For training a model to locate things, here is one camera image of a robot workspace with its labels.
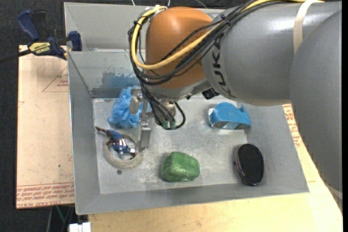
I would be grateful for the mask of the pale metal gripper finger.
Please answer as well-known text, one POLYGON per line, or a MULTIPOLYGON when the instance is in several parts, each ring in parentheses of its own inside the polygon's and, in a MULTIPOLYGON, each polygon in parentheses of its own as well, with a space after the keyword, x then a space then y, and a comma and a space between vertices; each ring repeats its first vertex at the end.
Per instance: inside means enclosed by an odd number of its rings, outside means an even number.
POLYGON ((131 89, 129 112, 131 115, 138 113, 140 104, 142 103, 142 90, 141 89, 131 89))
POLYGON ((151 127, 148 120, 140 121, 139 150, 144 151, 150 145, 151 127))

